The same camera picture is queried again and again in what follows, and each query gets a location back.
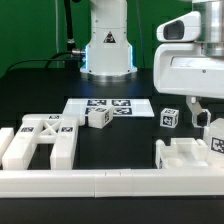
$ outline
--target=small white block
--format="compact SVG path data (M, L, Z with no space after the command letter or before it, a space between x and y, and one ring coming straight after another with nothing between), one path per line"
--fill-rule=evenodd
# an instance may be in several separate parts
M61 122L50 163L52 170L71 170L73 167L79 121L65 119Z
M6 152L9 144L14 138L13 128L2 128L0 130L0 166L2 165L2 157Z
M89 127L102 129L113 120L114 106L100 106L91 111L89 117Z
M165 108L161 112L160 126L175 128L178 124L179 110Z

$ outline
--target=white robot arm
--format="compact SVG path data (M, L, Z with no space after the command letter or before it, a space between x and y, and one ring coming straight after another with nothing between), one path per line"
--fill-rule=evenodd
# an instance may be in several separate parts
M224 99L224 1L193 0L192 6L157 30L166 43L155 54L154 84L161 93L186 95L197 123L200 97Z

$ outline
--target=white plastic block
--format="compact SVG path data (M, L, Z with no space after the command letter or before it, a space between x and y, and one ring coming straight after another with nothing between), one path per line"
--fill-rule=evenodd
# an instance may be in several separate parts
M207 161L213 166L224 167L224 119L219 118L205 129L204 139L209 151Z
M54 144L50 163L52 170L71 170L73 167L79 121L64 119L61 122L56 142Z
M6 152L9 144L14 138L13 128L2 128L0 130L0 166L2 165L2 157Z
M171 145L156 143L156 166L158 169L207 167L208 146L203 140L172 138Z
M36 149L35 136L41 132L41 120L24 121L2 158L4 170L26 170Z
M161 112L160 126L175 128L178 124L179 110L165 108Z
M95 197L132 196L131 170L111 170L95 176Z
M113 120L114 106L101 106L89 113L89 127L102 129Z

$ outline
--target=black table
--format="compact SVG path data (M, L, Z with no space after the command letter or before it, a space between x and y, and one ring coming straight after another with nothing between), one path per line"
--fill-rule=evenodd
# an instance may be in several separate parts
M69 98L149 99L154 118L114 118L103 130L79 128L74 169L155 168L155 142L202 138L193 128L184 96L159 94L152 70L135 80L100 84L64 69L16 69L0 80L0 127L18 130L25 114L62 113ZM212 120L224 117L224 101L203 99ZM164 108L180 111L175 129L160 127ZM49 169L51 147L40 146L29 169ZM224 197L1 199L2 223L222 223Z

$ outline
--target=white block structure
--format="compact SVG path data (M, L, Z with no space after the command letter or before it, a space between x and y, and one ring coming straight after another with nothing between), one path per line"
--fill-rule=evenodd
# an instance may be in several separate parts
M208 162L224 168L224 119L219 118L205 128L204 141L208 145Z
M2 165L2 157L5 154L13 138L14 138L13 128L2 128L0 130L0 166Z
M89 112L89 127L102 129L113 120L114 106L100 106Z
M201 139L172 138L170 146L156 142L156 166L158 169L208 167L208 146Z
M160 126L175 128L178 124L179 110L165 108L161 112Z
M50 156L52 170L71 170L78 137L78 120L63 120Z
M26 170L37 144L54 144L51 169L72 169L78 125L73 116L26 115L2 158L3 169Z

